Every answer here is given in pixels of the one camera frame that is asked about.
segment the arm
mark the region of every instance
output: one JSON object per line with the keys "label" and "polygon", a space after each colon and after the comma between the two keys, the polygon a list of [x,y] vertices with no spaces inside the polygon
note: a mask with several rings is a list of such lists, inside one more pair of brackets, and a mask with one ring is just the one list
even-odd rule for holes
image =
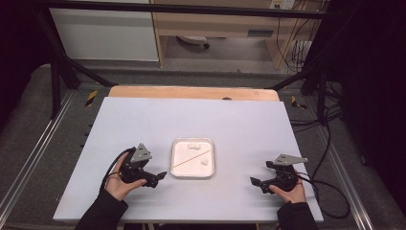
{"label": "arm", "polygon": [[269,189],[285,202],[278,211],[278,220],[282,230],[319,229],[305,200],[305,188],[301,179],[290,192],[273,185],[269,186]]}
{"label": "arm", "polygon": [[113,173],[108,177],[103,191],[101,191],[95,202],[80,219],[76,230],[115,230],[128,208],[124,198],[134,189],[147,183],[141,179],[133,183],[125,184],[118,174],[119,168],[124,162],[127,153],[117,162]]}

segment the hand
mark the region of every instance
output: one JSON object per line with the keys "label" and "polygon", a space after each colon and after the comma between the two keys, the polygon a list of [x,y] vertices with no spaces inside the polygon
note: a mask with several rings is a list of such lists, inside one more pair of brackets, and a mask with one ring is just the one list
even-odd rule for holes
{"label": "hand", "polygon": [[105,185],[105,190],[119,201],[122,201],[132,190],[137,189],[147,183],[145,179],[140,179],[129,184],[125,184],[122,181],[119,175],[119,170],[127,155],[128,152],[123,154],[123,156],[117,161],[117,164],[113,170],[114,174],[111,174],[107,178],[107,183]]}
{"label": "hand", "polygon": [[289,201],[292,203],[306,202],[305,187],[301,179],[298,180],[298,183],[296,184],[295,188],[290,192],[286,192],[275,185],[270,185],[269,189],[278,196],[280,196],[285,203]]}

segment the yellow and black tape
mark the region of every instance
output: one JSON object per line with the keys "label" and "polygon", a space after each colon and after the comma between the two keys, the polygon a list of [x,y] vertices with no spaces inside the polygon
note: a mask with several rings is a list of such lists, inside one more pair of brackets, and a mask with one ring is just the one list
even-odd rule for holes
{"label": "yellow and black tape", "polygon": [[301,109],[307,109],[307,106],[305,104],[300,104],[296,102],[295,96],[292,96],[292,107],[299,107]]}
{"label": "yellow and black tape", "polygon": [[87,98],[87,101],[86,101],[85,106],[87,106],[87,107],[88,107],[88,106],[91,106],[91,105],[92,105],[92,102],[95,100],[97,94],[98,94],[98,91],[97,91],[97,90],[93,90],[93,91],[90,93],[89,97]]}

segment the black sleeve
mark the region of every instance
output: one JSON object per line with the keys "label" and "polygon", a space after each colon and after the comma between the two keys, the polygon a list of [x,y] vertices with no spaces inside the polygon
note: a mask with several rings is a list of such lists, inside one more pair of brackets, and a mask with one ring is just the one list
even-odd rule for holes
{"label": "black sleeve", "polygon": [[116,230],[128,205],[103,190],[83,215],[75,230]]}
{"label": "black sleeve", "polygon": [[306,202],[285,203],[278,211],[278,220],[282,230],[319,229]]}

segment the white table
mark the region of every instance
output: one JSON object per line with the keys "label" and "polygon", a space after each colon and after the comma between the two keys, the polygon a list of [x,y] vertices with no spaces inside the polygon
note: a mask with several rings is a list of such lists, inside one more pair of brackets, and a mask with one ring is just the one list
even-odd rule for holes
{"label": "white table", "polygon": [[[170,174],[171,147],[179,137],[214,141],[213,176],[193,180]],[[140,188],[127,196],[124,222],[276,221],[282,200],[264,195],[250,176],[273,178],[265,161],[281,153],[301,156],[283,103],[105,98],[54,219],[78,221],[115,157],[141,142],[152,155],[145,170],[168,174],[155,189]],[[305,173],[304,164],[295,169]],[[313,217],[323,221],[311,187],[304,187]]]}

